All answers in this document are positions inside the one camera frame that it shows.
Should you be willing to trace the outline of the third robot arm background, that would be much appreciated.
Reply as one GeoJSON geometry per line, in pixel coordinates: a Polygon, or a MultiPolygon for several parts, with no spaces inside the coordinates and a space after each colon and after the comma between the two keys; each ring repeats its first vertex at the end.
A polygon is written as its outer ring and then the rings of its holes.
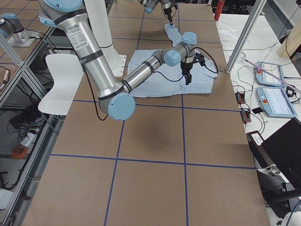
{"type": "Polygon", "coordinates": [[[0,34],[5,39],[12,36],[8,43],[12,47],[29,47],[40,33],[26,30],[14,13],[5,13],[0,16],[0,34]]]}

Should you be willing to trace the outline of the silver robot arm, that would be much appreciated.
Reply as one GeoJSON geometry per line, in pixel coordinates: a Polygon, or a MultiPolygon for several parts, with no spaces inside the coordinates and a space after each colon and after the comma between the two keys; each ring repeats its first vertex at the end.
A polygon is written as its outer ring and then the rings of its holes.
{"type": "Polygon", "coordinates": [[[101,110],[114,120],[124,121],[134,113],[135,100],[130,92],[160,66],[173,67],[180,62],[191,64],[194,58],[197,36],[185,32],[175,47],[155,51],[124,79],[117,81],[95,37],[96,24],[108,23],[106,9],[96,9],[87,0],[40,0],[39,5],[40,22],[66,33],[79,63],[98,89],[101,110]]]}
{"type": "Polygon", "coordinates": [[[144,7],[144,10],[151,14],[155,7],[160,4],[164,16],[168,19],[169,24],[172,26],[172,8],[174,7],[170,0],[138,0],[138,2],[144,7]]]}

